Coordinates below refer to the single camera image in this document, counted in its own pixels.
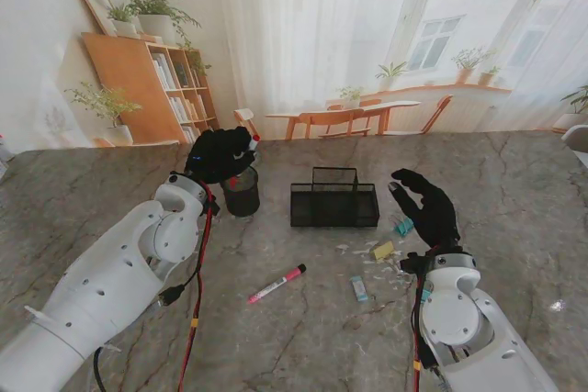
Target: pink marker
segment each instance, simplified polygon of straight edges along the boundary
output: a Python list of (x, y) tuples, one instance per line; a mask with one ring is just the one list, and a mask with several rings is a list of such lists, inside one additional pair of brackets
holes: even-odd
[(266, 286), (264, 289), (262, 289), (257, 294), (253, 294), (252, 296), (250, 296), (248, 303), (249, 304), (255, 303), (261, 297), (268, 295), (269, 293), (271, 293), (273, 290), (275, 290), (279, 286), (282, 286), (286, 282), (289, 282), (290, 280), (295, 279), (296, 277), (298, 277), (299, 275), (301, 275), (305, 271), (306, 271), (306, 265), (304, 263), (301, 263), (295, 269), (293, 269), (288, 274), (286, 274), (285, 277), (281, 277), (280, 279), (276, 280), (276, 282), (274, 282), (272, 285)]

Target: red cable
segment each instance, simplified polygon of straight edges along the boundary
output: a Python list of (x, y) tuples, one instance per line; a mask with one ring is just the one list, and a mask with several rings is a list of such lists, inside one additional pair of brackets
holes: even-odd
[[(202, 244), (200, 245), (200, 252), (198, 253), (198, 261), (196, 263), (197, 269), (198, 269), (197, 273), (196, 273), (196, 278), (198, 280), (198, 299), (196, 300), (196, 305), (194, 306), (194, 311), (192, 312), (192, 321), (196, 320), (197, 324), (198, 324), (198, 316), (200, 313), (200, 303), (202, 300), (202, 291), (203, 291), (202, 277), (200, 275), (200, 270), (202, 268), (202, 263), (204, 262), (204, 253), (206, 251), (206, 244), (209, 242), (210, 227), (212, 225), (212, 202), (213, 202), (212, 192), (210, 192), (209, 187), (207, 185), (205, 185), (204, 183), (199, 183), (199, 184), (202, 185), (202, 187), (204, 188), (204, 190), (206, 190), (206, 193), (208, 195), (209, 210), (206, 215), (206, 224), (204, 226), (204, 232), (202, 233)], [(188, 337), (187, 337), (186, 352), (184, 354), (184, 361), (182, 363), (182, 370), (180, 372), (180, 378), (179, 378), (179, 382), (177, 385), (178, 392), (184, 391), (184, 375), (186, 374), (187, 362), (190, 359), (190, 354), (192, 353), (192, 346), (194, 344), (194, 337), (195, 336), (196, 336), (196, 326), (193, 326), (192, 323), (190, 323), (190, 333), (188, 334)]]
[[(421, 277), (417, 277), (417, 282), (416, 282), (416, 292), (419, 292), (419, 289), (421, 287)], [(416, 304), (416, 302), (420, 302), (421, 299), (420, 298), (416, 298), (414, 300), (414, 303)], [(416, 368), (417, 365), (420, 365), (421, 360), (419, 359), (419, 345), (418, 345), (418, 335), (416, 335), (416, 326), (414, 326), (414, 362), (413, 362), (413, 369), (414, 369), (414, 380), (413, 380), (413, 391), (414, 392), (419, 392), (419, 388), (420, 388), (420, 383), (421, 383), (421, 370), (420, 367), (419, 369)]]

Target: window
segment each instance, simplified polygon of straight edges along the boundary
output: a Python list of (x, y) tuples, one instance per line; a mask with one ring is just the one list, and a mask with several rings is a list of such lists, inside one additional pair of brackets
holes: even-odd
[(537, 10), (508, 61), (509, 66), (517, 68), (526, 66), (541, 45), (551, 25), (555, 23), (560, 10), (559, 6), (541, 6)]
[(441, 54), (458, 26), (461, 17), (445, 18), (426, 22), (419, 42), (414, 47), (413, 56), (408, 62), (407, 69), (434, 68), (441, 58)]

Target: blue eraser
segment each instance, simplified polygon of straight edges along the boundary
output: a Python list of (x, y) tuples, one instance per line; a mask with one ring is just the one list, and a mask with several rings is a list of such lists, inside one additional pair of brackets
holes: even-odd
[(356, 297), (358, 302), (365, 302), (369, 299), (368, 293), (366, 292), (366, 286), (364, 285), (364, 281), (361, 280), (361, 277), (358, 275), (354, 275), (351, 279), (351, 285), (353, 285), (353, 289), (356, 292)]

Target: wire mesh organizer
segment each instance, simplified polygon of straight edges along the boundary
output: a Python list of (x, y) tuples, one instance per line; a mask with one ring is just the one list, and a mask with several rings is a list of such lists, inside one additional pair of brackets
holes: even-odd
[(360, 184), (357, 169), (313, 167), (312, 182), (290, 186), (292, 227), (377, 227), (373, 184)]

